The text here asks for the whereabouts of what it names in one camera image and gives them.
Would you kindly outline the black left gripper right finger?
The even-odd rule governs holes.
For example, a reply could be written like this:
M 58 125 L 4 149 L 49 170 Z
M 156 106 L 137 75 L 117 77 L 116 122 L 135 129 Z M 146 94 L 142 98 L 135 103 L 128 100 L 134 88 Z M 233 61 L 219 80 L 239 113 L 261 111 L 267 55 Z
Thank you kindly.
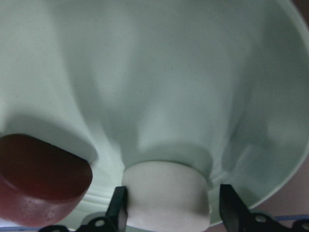
M 249 209 L 229 184 L 220 185 L 219 214 L 228 232 L 245 232 Z

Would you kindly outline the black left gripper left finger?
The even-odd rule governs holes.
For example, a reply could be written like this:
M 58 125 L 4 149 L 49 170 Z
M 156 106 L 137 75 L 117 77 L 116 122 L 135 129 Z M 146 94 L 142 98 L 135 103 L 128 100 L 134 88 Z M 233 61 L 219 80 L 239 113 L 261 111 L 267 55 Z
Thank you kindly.
M 127 188 L 116 187 L 105 217 L 109 219 L 116 230 L 125 230 L 127 222 Z

